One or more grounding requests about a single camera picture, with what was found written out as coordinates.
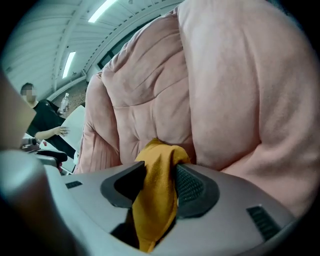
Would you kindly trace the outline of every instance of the plastic bottle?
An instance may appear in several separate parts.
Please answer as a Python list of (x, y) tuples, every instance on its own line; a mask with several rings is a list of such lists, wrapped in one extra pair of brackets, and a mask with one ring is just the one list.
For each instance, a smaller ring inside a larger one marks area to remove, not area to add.
[(66, 113), (66, 108), (69, 104), (69, 93), (66, 93), (61, 101), (60, 114)]

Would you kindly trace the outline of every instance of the fluorescent light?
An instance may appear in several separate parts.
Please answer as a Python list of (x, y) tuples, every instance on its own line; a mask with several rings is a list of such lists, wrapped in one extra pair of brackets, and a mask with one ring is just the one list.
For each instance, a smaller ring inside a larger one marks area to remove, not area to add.
[(96, 20), (110, 7), (112, 6), (117, 0), (106, 0), (103, 5), (100, 6), (98, 10), (91, 16), (89, 19), (90, 23), (95, 23)]
[(75, 51), (69, 53), (69, 57), (66, 60), (66, 64), (65, 64), (65, 67), (64, 67), (62, 78), (65, 78), (68, 75), (68, 72), (69, 72), (69, 69), (70, 69), (70, 66), (71, 66), (71, 62), (72, 62), (75, 54), (76, 54)]

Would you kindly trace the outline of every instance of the hand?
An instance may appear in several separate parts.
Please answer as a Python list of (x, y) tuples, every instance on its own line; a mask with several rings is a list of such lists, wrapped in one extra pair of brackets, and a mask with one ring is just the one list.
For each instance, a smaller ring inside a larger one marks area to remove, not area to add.
[(61, 136), (65, 136), (68, 134), (68, 128), (67, 127), (62, 127), (62, 126), (58, 126), (56, 128), (53, 129), (54, 135), (61, 135)]

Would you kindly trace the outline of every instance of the pink blanket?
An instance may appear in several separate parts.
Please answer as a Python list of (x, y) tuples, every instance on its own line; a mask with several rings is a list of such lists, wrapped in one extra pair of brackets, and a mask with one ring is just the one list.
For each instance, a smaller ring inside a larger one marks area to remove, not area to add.
[(152, 139), (242, 177), (301, 216), (320, 182), (320, 66), (264, 0), (186, 0), (137, 32), (87, 89), (76, 173)]

